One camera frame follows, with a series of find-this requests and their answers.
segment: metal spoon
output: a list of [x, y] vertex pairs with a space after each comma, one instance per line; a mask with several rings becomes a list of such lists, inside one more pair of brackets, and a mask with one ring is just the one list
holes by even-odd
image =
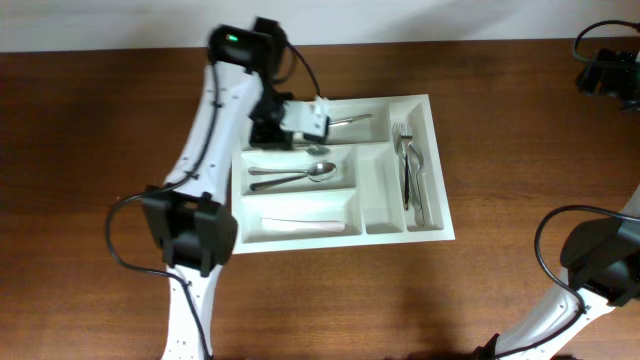
[[[282, 172], [269, 172], [269, 171], [272, 171], [272, 170], [254, 169], [254, 171], [252, 172], [252, 170], [249, 169], [249, 173], [252, 175], [282, 174]], [[294, 170], [294, 171], [302, 172], [304, 173], [304, 175], [297, 175], [297, 176], [291, 176], [291, 177], [277, 179], [277, 180], [253, 183], [249, 186], [249, 188], [251, 189], [251, 191], [260, 191], [266, 188], [270, 188], [272, 186], [288, 183], [290, 181], [304, 179], [305, 177], [309, 178], [309, 180], [313, 182], [323, 182], [331, 179], [333, 175], [335, 175], [336, 172], [338, 171], [338, 167], [334, 163], [323, 161], [323, 162], [319, 162], [311, 165], [311, 167], [309, 167], [309, 169], [307, 169], [306, 171], [300, 171], [300, 170]]]

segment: black cable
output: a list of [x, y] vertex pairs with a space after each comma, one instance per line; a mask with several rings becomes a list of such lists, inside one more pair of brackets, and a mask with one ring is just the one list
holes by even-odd
[[289, 70], [287, 70], [287, 73], [285, 74], [285, 76], [281, 78], [273, 79], [272, 80], [273, 85], [284, 84], [285, 82], [287, 82], [291, 78], [293, 73], [296, 71], [296, 68], [298, 67], [298, 57], [293, 52], [293, 50], [291, 50], [291, 48], [289, 48], [289, 52], [291, 53], [291, 64], [289, 65]]
[[209, 128], [207, 129], [207, 134], [205, 137], [205, 143], [202, 146], [202, 149], [200, 150], [200, 154], [198, 155], [198, 158], [196, 160], [196, 162], [193, 164], [193, 168], [191, 169], [191, 171], [187, 172], [187, 174], [185, 175], [184, 178], [182, 178], [180, 181], [176, 182], [175, 184], [169, 184], [161, 189], [158, 190], [152, 190], [152, 191], [147, 191], [147, 192], [143, 192], [143, 193], [138, 193], [135, 195], [131, 195], [127, 198], [124, 198], [118, 202], [116, 202], [111, 209], [109, 209], [109, 213], [107, 214], [107, 219], [105, 221], [105, 230], [104, 230], [104, 236], [105, 236], [105, 240], [107, 242], [107, 247], [109, 248], [109, 253], [111, 254], [111, 256], [116, 260], [116, 262], [121, 265], [122, 267], [132, 270], [132, 271], [137, 271], [137, 272], [141, 272], [141, 273], [145, 273], [145, 274], [151, 274], [151, 275], [157, 275], [157, 276], [162, 276], [162, 277], [166, 277], [166, 278], [170, 278], [170, 279], [174, 279], [176, 280], [180, 286], [182, 286], [182, 291], [184, 292], [184, 296], [187, 298], [187, 303], [189, 304], [189, 310], [191, 310], [191, 315], [193, 316], [194, 321], [196, 322], [196, 326], [198, 327], [198, 334], [200, 335], [200, 341], [202, 342], [202, 347], [204, 350], [205, 355], [207, 356], [207, 359], [213, 359], [213, 354], [209, 354], [209, 349], [207, 348], [207, 339], [205, 337], [204, 334], [204, 329], [202, 327], [202, 323], [200, 322], [200, 318], [198, 317], [198, 313], [196, 312], [196, 308], [195, 305], [193, 304], [193, 300], [191, 298], [191, 293], [189, 291], [189, 285], [190, 283], [187, 283], [185, 280], [183, 280], [181, 277], [166, 272], [166, 271], [162, 271], [162, 270], [156, 270], [156, 269], [150, 269], [150, 268], [144, 268], [144, 267], [140, 267], [140, 266], [135, 266], [135, 265], [131, 265], [127, 262], [125, 262], [124, 260], [122, 260], [122, 258], [120, 258], [120, 256], [118, 255], [118, 253], [116, 252], [116, 249], [113, 246], [113, 243], [111, 242], [111, 223], [113, 221], [114, 216], [116, 215], [116, 213], [122, 209], [124, 206], [131, 204], [135, 201], [140, 201], [142, 199], [144, 199], [145, 197], [149, 197], [149, 196], [154, 196], [154, 195], [158, 195], [161, 193], [165, 193], [171, 190], [175, 190], [177, 188], [179, 188], [180, 186], [186, 184], [187, 182], [189, 182], [189, 180], [191, 180], [191, 178], [197, 173], [198, 169], [200, 168], [200, 165], [202, 164], [202, 162], [204, 161], [204, 158], [207, 154], [207, 150], [209, 149], [209, 145], [211, 143], [211, 137], [213, 134], [213, 129], [215, 127], [216, 124], [216, 120], [218, 118], [218, 107], [219, 107], [219, 97], [220, 97], [220, 86], [218, 83], [218, 73], [216, 71], [215, 65], [211, 65], [211, 71], [213, 73], [213, 84], [214, 84], [214, 100], [213, 100], [213, 115], [211, 117], [211, 122], [209, 124]]
[[302, 54], [300, 54], [298, 49], [296, 49], [295, 46], [291, 45], [291, 43], [287, 43], [287, 47], [291, 49], [291, 51], [293, 51], [293, 53], [300, 59], [304, 67], [307, 68], [307, 72], [311, 77], [311, 81], [313, 81], [313, 86], [316, 88], [316, 95], [318, 95], [319, 97], [322, 97], [322, 95], [320, 95], [320, 85], [318, 85], [318, 80], [316, 79], [316, 76], [313, 73], [313, 70], [311, 70], [311, 66], [309, 66], [309, 64], [307, 63], [307, 60], [304, 59], [304, 56], [302, 56]]
[[553, 218], [554, 216], [556, 216], [556, 215], [558, 215], [560, 213], [563, 213], [563, 212], [568, 212], [568, 211], [586, 211], [586, 212], [591, 212], [591, 213], [596, 213], [596, 214], [600, 214], [600, 215], [609, 216], [609, 217], [616, 218], [616, 219], [619, 219], [619, 220], [628, 220], [628, 221], [633, 221], [633, 222], [640, 222], [640, 218], [636, 218], [636, 217], [633, 217], [633, 216], [624, 215], [624, 214], [620, 214], [620, 213], [617, 213], [617, 212], [614, 212], [614, 211], [598, 208], [598, 207], [595, 207], [595, 206], [588, 206], [588, 205], [562, 206], [562, 207], [559, 207], [559, 208], [551, 211], [550, 213], [548, 213], [542, 219], [542, 221], [540, 222], [540, 225], [538, 225], [538, 229], [536, 230], [536, 236], [535, 236], [534, 243], [533, 243], [533, 248], [534, 248], [535, 253], [536, 253], [536, 259], [538, 260], [538, 264], [540, 264], [540, 267], [542, 268], [542, 271], [544, 271], [544, 273], [554, 283], [556, 283], [558, 286], [560, 286], [564, 290], [566, 290], [569, 293], [571, 293], [571, 295], [573, 295], [578, 300], [578, 311], [576, 312], [576, 314], [573, 316], [573, 318], [571, 318], [571, 320], [568, 323], [566, 323], [560, 329], [558, 329], [555, 332], [553, 332], [551, 335], [545, 337], [544, 339], [536, 341], [531, 345], [522, 346], [522, 347], [519, 347], [517, 349], [513, 349], [513, 350], [505, 351], [505, 352], [503, 352], [501, 354], [497, 354], [497, 355], [495, 355], [493, 357], [494, 360], [497, 360], [497, 359], [500, 359], [500, 358], [503, 358], [503, 357], [507, 357], [507, 356], [510, 356], [510, 355], [513, 355], [513, 354], [517, 354], [517, 353], [520, 353], [520, 352], [523, 352], [523, 351], [531, 350], [533, 348], [536, 348], [538, 346], [546, 344], [547, 342], [555, 339], [556, 337], [560, 336], [560, 334], [564, 333], [567, 329], [572, 327], [576, 322], [578, 322], [578, 320], [580, 320], [580, 317], [582, 316], [582, 314], [586, 313], [586, 305], [585, 305], [585, 302], [584, 302], [584, 299], [582, 298], [582, 296], [577, 291], [575, 291], [571, 287], [569, 287], [569, 285], [566, 284], [564, 281], [560, 280], [557, 276], [555, 276], [551, 272], [551, 270], [549, 270], [549, 267], [547, 266], [547, 264], [542, 259], [542, 252], [540, 251], [540, 239], [542, 237], [542, 230], [544, 229], [545, 225], [547, 225], [549, 220], [551, 220], [551, 218]]
[[600, 27], [600, 26], [605, 26], [605, 25], [621, 25], [621, 26], [627, 26], [633, 29], [636, 29], [636, 31], [640, 32], [640, 23], [632, 23], [629, 21], [622, 21], [622, 20], [605, 20], [605, 21], [600, 21], [597, 22], [593, 25], [590, 25], [589, 27], [587, 27], [586, 29], [582, 30], [580, 32], [580, 34], [578, 34], [578, 36], [576, 37], [576, 39], [573, 41], [573, 49], [572, 49], [572, 54], [573, 57], [578, 60], [578, 61], [582, 61], [584, 63], [588, 63], [592, 66], [598, 66], [598, 67], [604, 67], [604, 68], [614, 68], [614, 69], [633, 69], [633, 68], [640, 68], [640, 64], [629, 64], [629, 63], [619, 63], [619, 62], [615, 62], [615, 61], [594, 61], [591, 59], [588, 59], [582, 55], [580, 55], [578, 53], [578, 46], [580, 45], [580, 41], [582, 40], [582, 37], [585, 36], [589, 31]]

